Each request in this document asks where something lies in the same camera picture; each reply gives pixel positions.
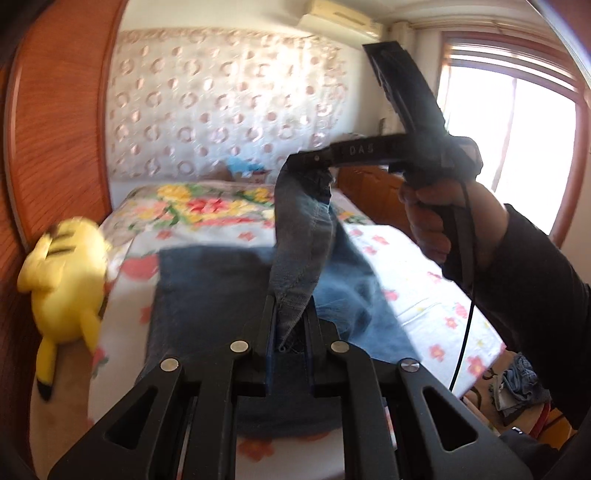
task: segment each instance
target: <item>yellow plush toy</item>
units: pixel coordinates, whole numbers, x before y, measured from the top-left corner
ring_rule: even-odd
[[[46,401],[53,388],[57,345],[83,337],[88,350],[95,351],[109,248],[97,224],[76,217],[43,235],[21,268],[18,291],[31,292],[42,335],[36,376]]]

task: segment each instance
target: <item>denim fabric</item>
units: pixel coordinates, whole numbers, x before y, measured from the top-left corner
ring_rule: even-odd
[[[418,358],[373,269],[332,210],[331,215],[336,226],[334,247],[314,290],[318,317],[333,322],[341,339],[371,358],[390,363]]]
[[[189,362],[240,338],[268,292],[277,299],[271,395],[239,402],[238,432],[250,437],[313,435],[340,426],[335,398],[309,393],[301,314],[314,293],[321,318],[373,358],[397,362],[416,353],[389,308],[372,268],[329,207],[326,171],[281,171],[275,187],[277,246],[193,246],[160,251],[142,375],[167,356]]]
[[[550,392],[542,386],[530,361],[523,353],[518,353],[505,370],[503,383],[519,401],[519,406],[537,405],[551,400]]]
[[[139,378],[173,356],[183,364],[242,338],[267,297],[271,247],[195,245],[162,250],[147,356]],[[340,425],[336,398],[313,398],[300,353],[275,356],[271,395],[241,397],[238,433],[251,438],[305,436]]]
[[[292,173],[284,167],[275,185],[277,254],[269,290],[277,299],[277,340],[289,349],[288,337],[310,301],[333,243],[335,220],[329,213],[328,170]]]

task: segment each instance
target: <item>window blind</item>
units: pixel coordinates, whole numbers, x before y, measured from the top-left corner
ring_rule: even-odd
[[[448,38],[444,63],[503,73],[536,83],[571,100],[580,100],[580,80],[556,58],[503,41]]]

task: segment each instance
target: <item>black sleeve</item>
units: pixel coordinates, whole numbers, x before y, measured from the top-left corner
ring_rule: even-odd
[[[590,289],[544,232],[507,209],[505,237],[491,266],[477,275],[476,304],[512,332],[577,429],[591,406]]]

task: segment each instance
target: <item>wooden cabinet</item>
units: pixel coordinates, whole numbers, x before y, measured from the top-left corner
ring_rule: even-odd
[[[398,200],[402,177],[380,167],[344,167],[337,187],[375,223],[391,225],[412,238],[404,205]]]

